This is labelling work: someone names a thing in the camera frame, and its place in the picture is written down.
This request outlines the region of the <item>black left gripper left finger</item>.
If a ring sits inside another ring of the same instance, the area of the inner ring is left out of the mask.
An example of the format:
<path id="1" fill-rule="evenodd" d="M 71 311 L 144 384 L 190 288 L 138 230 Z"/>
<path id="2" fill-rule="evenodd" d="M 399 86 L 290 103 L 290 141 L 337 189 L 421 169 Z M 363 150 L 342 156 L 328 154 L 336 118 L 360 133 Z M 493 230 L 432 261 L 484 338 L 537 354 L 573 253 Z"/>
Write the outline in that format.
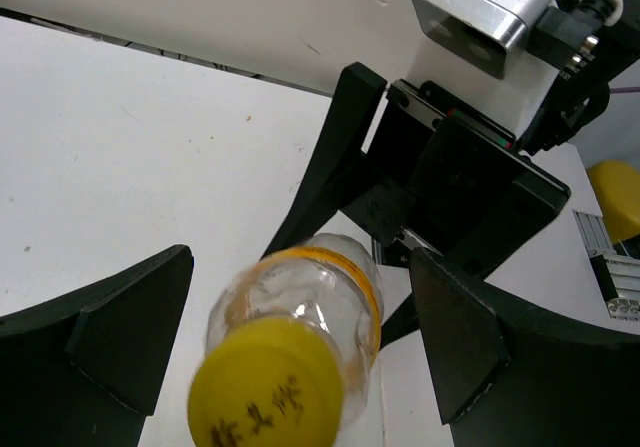
<path id="1" fill-rule="evenodd" d="M 135 446 L 159 398 L 194 270 L 174 245 L 1 319 L 4 446 Z"/>

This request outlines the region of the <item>small clear bottle yellow cap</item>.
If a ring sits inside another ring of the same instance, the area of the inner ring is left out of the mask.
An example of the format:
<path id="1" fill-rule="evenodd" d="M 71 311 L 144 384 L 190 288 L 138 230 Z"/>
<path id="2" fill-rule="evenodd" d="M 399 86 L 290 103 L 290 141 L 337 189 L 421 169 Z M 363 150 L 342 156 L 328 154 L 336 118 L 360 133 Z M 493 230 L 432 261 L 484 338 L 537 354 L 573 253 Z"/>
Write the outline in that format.
<path id="1" fill-rule="evenodd" d="M 364 411 L 381 347 L 367 249 L 319 233 L 243 270 L 212 307 L 187 420 L 198 446 L 331 446 Z"/>

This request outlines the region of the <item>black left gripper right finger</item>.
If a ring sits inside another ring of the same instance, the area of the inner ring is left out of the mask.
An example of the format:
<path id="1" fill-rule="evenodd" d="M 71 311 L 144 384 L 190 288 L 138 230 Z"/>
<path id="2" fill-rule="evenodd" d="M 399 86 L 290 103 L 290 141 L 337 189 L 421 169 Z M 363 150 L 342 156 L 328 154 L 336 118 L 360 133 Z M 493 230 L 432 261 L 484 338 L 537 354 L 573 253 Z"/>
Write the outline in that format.
<path id="1" fill-rule="evenodd" d="M 420 249 L 410 280 L 457 446 L 635 446 L 639 338 L 549 311 Z"/>

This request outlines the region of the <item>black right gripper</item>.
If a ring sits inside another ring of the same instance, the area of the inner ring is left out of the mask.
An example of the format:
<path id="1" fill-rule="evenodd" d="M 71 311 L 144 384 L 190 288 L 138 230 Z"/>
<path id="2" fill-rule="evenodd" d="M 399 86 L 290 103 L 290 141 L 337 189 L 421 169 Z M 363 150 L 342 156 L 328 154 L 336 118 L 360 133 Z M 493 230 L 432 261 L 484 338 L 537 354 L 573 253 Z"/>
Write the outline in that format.
<path id="1" fill-rule="evenodd" d="M 518 153 L 513 134 L 433 82 L 415 88 L 404 80 L 389 87 L 364 155 L 373 182 L 355 198 L 361 147 L 385 87 L 360 62 L 342 70 L 293 203 L 264 256 L 315 235 L 347 204 L 343 213 L 382 247 L 426 245 L 486 277 L 563 210 L 570 188 Z M 419 329 L 409 294 L 383 323 L 380 349 Z"/>

